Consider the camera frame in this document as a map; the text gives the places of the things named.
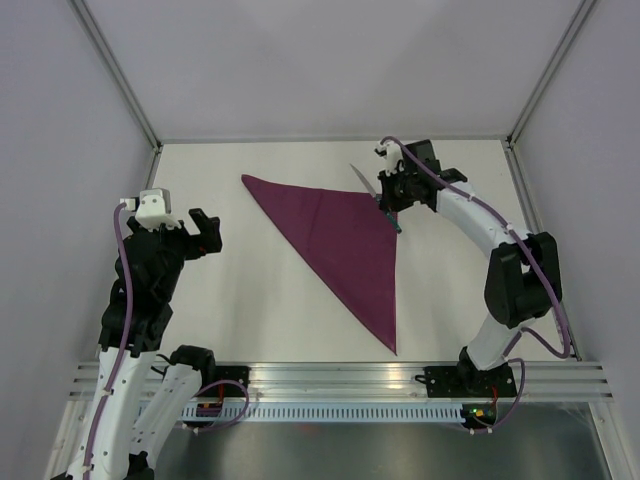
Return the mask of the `knife with teal handle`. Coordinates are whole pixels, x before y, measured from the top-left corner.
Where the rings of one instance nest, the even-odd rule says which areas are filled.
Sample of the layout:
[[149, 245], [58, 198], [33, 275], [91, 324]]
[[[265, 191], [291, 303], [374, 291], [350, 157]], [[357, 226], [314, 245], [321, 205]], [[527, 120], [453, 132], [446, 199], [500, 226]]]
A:
[[382, 207], [382, 196], [379, 193], [376, 192], [376, 190], [373, 187], [373, 185], [366, 179], [364, 174], [355, 165], [350, 164], [350, 167], [351, 167], [351, 170], [356, 175], [356, 177], [359, 179], [359, 181], [364, 186], [364, 188], [367, 191], [367, 193], [370, 196], [373, 197], [373, 199], [376, 202], [379, 210], [385, 215], [387, 220], [391, 223], [391, 225], [393, 226], [393, 228], [396, 231], [396, 233], [397, 234], [401, 234], [402, 233], [402, 228], [399, 225], [396, 216], [392, 212], [390, 212], [390, 211], [388, 211], [388, 210], [386, 210], [385, 208]]

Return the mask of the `purple cloth napkin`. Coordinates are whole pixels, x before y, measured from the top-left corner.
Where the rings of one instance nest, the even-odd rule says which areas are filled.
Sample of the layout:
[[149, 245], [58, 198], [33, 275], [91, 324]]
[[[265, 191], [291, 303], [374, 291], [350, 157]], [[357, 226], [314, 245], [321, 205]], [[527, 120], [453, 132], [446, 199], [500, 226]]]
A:
[[382, 345], [397, 352], [398, 234], [367, 193], [241, 181], [311, 270]]

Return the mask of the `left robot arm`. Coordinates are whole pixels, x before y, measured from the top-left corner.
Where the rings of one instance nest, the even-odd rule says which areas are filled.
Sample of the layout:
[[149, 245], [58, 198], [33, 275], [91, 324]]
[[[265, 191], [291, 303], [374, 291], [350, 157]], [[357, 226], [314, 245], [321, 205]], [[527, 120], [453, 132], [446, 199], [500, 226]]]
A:
[[170, 302], [188, 261], [222, 249], [220, 220], [195, 208], [198, 231], [161, 219], [146, 229], [136, 217], [114, 223], [118, 248], [109, 303], [101, 320], [99, 371], [79, 445], [63, 479], [152, 479], [179, 415], [194, 395], [218, 384], [211, 350], [183, 345], [170, 358], [161, 386], [145, 409], [143, 386], [173, 315]]

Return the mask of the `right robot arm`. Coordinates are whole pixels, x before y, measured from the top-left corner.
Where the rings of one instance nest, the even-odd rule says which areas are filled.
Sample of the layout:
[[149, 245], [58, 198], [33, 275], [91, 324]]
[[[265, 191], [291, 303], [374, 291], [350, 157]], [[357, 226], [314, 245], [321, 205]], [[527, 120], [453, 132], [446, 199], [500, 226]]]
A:
[[510, 373], [507, 356], [531, 324], [562, 297], [557, 242], [547, 232], [518, 229], [482, 200], [456, 168], [442, 168], [428, 140], [405, 145], [391, 137], [375, 147], [385, 162], [378, 174], [386, 215], [427, 206], [458, 227], [486, 256], [488, 315], [460, 354], [454, 384], [479, 397]]

